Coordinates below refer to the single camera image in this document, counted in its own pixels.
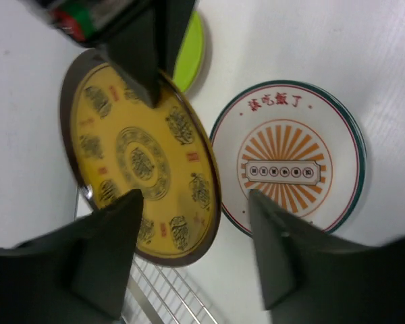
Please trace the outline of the white plate orange sunburst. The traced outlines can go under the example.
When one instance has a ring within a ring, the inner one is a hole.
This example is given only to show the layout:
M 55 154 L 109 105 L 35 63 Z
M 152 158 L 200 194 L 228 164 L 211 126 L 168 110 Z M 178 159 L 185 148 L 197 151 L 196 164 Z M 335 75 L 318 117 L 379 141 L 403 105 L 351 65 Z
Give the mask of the white plate orange sunburst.
M 332 233 L 353 214 L 365 186 L 367 147 L 349 110 L 318 86 L 262 82 L 221 111 L 211 143 L 227 219 L 250 236 L 248 198 L 258 190 Z

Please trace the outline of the yellow ornate plate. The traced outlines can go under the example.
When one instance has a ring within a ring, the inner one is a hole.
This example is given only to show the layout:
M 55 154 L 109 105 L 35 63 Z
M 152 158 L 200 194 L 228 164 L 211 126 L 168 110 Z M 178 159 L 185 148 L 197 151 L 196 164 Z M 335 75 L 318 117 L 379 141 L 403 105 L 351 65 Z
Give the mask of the yellow ornate plate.
M 81 53 L 61 87 L 61 136 L 88 205 L 98 210 L 140 190 L 136 253 L 151 263 L 185 267 L 215 239 L 221 186 L 191 104 L 165 74 L 159 83 L 159 103 L 148 107 L 95 50 Z

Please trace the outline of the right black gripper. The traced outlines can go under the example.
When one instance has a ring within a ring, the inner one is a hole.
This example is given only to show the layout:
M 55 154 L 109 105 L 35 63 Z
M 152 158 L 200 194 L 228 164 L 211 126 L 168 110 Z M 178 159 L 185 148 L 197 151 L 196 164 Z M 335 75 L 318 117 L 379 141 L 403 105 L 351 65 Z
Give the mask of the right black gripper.
M 81 47 L 96 47 L 137 97 L 153 108 L 160 96 L 158 27 L 165 21 L 165 71 L 173 74 L 195 2 L 31 1 L 30 10 Z

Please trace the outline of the lime green plate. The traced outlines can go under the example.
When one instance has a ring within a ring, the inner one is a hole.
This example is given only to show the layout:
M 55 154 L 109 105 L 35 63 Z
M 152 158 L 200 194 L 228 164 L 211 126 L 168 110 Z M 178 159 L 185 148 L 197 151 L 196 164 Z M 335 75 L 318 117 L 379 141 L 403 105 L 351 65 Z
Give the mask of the lime green plate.
M 207 31 L 203 15 L 192 12 L 173 72 L 173 82 L 186 93 L 196 82 L 206 56 Z

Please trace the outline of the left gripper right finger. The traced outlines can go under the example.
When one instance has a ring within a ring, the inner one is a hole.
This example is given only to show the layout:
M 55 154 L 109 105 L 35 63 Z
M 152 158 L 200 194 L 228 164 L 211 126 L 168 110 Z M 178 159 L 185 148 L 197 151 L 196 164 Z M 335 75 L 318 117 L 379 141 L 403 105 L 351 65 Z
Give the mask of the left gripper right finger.
M 351 242 L 258 190 L 248 211 L 272 323 L 405 323 L 405 236 L 378 247 Z

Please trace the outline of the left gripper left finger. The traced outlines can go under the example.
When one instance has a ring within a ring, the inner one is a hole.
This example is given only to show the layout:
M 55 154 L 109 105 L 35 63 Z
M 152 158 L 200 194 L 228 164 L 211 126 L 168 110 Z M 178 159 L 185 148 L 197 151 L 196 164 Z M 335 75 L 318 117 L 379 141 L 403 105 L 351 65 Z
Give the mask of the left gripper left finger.
M 12 248 L 0 248 L 0 323 L 117 323 L 144 199 L 109 206 Z

